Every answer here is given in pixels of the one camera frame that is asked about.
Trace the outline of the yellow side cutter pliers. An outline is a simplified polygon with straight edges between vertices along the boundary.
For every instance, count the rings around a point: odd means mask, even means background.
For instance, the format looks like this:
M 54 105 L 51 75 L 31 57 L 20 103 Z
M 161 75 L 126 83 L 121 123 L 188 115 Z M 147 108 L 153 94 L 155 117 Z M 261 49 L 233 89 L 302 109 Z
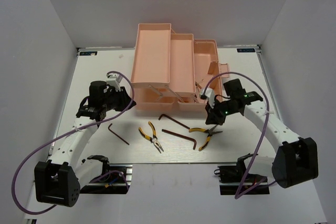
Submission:
M 203 141 L 201 142 L 201 145 L 198 148 L 198 151 L 201 152 L 203 151 L 205 148 L 207 148 L 209 142 L 211 141 L 211 138 L 216 135 L 216 134 L 220 134 L 223 131 L 222 130 L 218 130 L 217 126 L 213 126 L 211 128 L 205 129 L 205 128 L 201 128 L 201 127 L 192 127 L 188 130 L 189 133 L 199 133 L 199 134 L 204 134 L 203 137 Z

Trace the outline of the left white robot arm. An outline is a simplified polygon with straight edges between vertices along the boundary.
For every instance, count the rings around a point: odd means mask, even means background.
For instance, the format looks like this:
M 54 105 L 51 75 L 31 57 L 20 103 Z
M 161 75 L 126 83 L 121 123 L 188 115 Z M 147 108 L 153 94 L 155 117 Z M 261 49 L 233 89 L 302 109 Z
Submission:
M 76 113 L 73 132 L 65 136 L 47 161 L 35 166 L 37 201 L 72 207 L 83 187 L 95 179 L 108 180 L 111 168 L 107 157 L 92 154 L 79 164 L 80 156 L 108 111 L 124 112 L 135 104 L 125 87 L 112 81 L 91 82 L 89 95 L 81 101 Z

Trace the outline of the small dark hex key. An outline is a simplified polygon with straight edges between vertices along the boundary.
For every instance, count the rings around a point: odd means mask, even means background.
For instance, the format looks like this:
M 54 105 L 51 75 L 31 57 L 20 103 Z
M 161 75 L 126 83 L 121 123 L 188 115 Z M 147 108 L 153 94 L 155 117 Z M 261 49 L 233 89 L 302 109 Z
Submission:
M 114 136 L 116 136 L 118 139 L 120 139 L 122 142 L 124 142 L 126 145 L 130 145 L 129 142 L 127 142 L 124 138 L 122 138 L 119 134 L 117 134 L 115 131 L 112 130 L 112 123 L 109 124 L 108 130 L 110 133 L 112 133 Z

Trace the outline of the pink plastic tool box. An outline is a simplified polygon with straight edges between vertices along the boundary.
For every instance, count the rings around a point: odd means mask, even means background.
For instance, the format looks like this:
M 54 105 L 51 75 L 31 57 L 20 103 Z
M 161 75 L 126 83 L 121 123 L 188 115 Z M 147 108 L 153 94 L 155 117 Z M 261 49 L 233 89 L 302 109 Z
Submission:
M 138 25 L 131 75 L 138 111 L 203 113 L 206 101 L 195 82 L 221 96 L 222 79 L 212 78 L 228 71 L 228 64 L 219 61 L 215 40 L 178 34 L 170 23 Z

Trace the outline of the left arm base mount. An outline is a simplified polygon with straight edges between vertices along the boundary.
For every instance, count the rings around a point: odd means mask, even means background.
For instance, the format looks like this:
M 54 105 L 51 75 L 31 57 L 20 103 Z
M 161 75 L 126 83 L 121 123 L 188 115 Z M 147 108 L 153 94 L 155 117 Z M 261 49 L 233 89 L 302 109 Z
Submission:
M 96 155 L 82 159 L 76 167 L 81 194 L 125 195 L 131 186 L 131 164 L 111 164 L 107 157 Z

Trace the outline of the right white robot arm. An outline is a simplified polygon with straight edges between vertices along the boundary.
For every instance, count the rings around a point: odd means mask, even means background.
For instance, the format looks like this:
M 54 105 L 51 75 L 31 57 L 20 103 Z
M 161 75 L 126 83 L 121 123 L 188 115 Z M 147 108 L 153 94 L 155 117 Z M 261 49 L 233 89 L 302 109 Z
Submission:
M 203 100 L 207 100 L 207 125 L 223 125 L 227 116 L 240 113 L 260 130 L 261 138 L 266 138 L 275 151 L 274 158 L 248 154 L 237 160 L 237 175 L 247 182 L 256 174 L 272 177 L 282 188 L 288 188 L 319 175 L 316 142 L 303 138 L 283 124 L 269 111 L 269 105 L 257 92 L 246 92 L 239 79 L 224 84 L 228 100 L 217 100 L 213 89 L 201 90 Z

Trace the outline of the yellow needle nose pliers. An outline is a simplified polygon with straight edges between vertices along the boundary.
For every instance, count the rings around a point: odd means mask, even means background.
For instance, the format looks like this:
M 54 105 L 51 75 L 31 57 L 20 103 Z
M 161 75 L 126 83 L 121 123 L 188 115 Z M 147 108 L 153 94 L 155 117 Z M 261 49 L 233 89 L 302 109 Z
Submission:
M 156 134 L 156 129 L 155 129 L 154 125 L 152 124 L 151 121 L 148 121 L 148 125 L 150 126 L 150 128 L 152 130 L 152 135 L 151 136 L 145 134 L 143 132 L 143 130 L 141 129 L 141 127 L 138 128 L 139 133 L 141 134 L 141 136 L 144 139 L 146 139 L 149 142 L 151 142 L 155 146 L 155 148 L 159 151 L 159 153 L 164 152 L 164 149 L 163 149 L 162 145 L 160 144 L 160 142 L 158 140 L 158 137 L 157 137 L 157 134 Z

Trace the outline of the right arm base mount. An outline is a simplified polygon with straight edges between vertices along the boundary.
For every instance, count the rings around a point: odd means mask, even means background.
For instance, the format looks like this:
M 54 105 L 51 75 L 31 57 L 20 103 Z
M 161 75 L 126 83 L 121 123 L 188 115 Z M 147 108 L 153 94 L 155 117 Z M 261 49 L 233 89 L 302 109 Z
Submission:
M 214 170 L 214 175 L 219 179 L 219 189 L 222 196 L 235 195 L 241 181 L 242 175 L 238 173 L 236 165 L 225 164 Z M 248 174 L 241 189 L 241 193 L 262 180 L 263 177 L 257 174 Z M 247 195 L 269 195 L 268 179 L 266 178 L 258 187 L 251 190 Z

